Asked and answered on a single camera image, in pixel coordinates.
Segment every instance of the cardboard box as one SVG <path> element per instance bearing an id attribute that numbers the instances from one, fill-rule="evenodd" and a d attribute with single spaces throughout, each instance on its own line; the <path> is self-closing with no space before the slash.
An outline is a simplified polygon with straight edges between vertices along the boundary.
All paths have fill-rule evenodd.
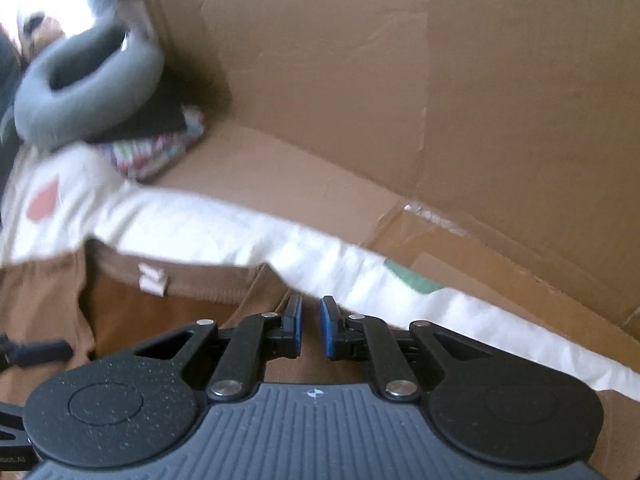
<path id="1" fill-rule="evenodd" d="M 640 0 L 145 3 L 215 111 L 160 184 L 365 244 L 640 372 Z M 626 426 L 594 456 L 620 480 L 640 474 Z"/>

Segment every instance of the red patch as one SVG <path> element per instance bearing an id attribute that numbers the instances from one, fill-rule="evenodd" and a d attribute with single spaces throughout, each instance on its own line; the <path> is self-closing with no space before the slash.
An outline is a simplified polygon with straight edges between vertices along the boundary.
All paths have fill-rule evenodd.
<path id="1" fill-rule="evenodd" d="M 27 218 L 38 223 L 45 218 L 50 218 L 58 207 L 58 186 L 60 179 L 56 177 L 51 184 L 41 190 L 31 201 L 27 209 Z"/>

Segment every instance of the logo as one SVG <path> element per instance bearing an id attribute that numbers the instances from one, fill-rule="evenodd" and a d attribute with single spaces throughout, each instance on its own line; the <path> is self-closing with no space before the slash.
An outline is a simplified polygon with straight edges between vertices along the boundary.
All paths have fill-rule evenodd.
<path id="1" fill-rule="evenodd" d="M 23 456 L 0 456 L 0 463 L 4 464 L 14 464 L 14 463 L 25 463 L 27 459 Z"/>
<path id="2" fill-rule="evenodd" d="M 313 388 L 306 393 L 312 399 L 319 399 L 324 395 L 324 391 L 319 390 L 318 388 Z"/>

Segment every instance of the brown pants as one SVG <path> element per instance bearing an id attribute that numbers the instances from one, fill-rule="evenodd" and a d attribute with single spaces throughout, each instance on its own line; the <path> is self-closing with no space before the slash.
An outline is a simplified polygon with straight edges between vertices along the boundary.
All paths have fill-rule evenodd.
<path id="1" fill-rule="evenodd" d="M 163 297 L 138 286 L 145 263 L 169 277 Z M 0 374 L 0 400 L 23 404 L 41 382 L 67 367 L 85 364 L 197 319 L 222 327 L 243 317 L 279 312 L 291 290 L 268 265 L 185 266 L 125 256 L 90 240 L 81 250 L 52 260 L 0 269 L 0 326 L 21 342 L 64 338 L 75 355 L 50 364 Z M 291 383 L 352 383 L 360 366 L 324 358 L 316 302 L 305 301 L 302 355 L 268 363 L 265 379 Z M 606 420 L 591 463 L 611 480 L 636 480 L 640 403 L 616 393 L 600 394 Z"/>

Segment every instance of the white fabric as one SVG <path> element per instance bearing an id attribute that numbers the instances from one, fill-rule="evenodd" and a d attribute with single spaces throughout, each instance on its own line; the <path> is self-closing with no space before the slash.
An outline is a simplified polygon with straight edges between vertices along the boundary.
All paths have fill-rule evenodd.
<path id="1" fill-rule="evenodd" d="M 31 200 L 56 178 L 55 214 L 31 222 Z M 419 294 L 383 265 L 382 256 L 313 229 L 186 192 L 138 186 L 83 144 L 48 156 L 23 150 L 2 219 L 4 263 L 60 254 L 90 236 L 122 252 L 178 262 L 269 262 L 289 285 L 316 297 L 332 295 L 349 310 L 402 327 L 428 319 L 596 390 L 640 400 L 639 374 L 544 328 L 449 288 Z"/>

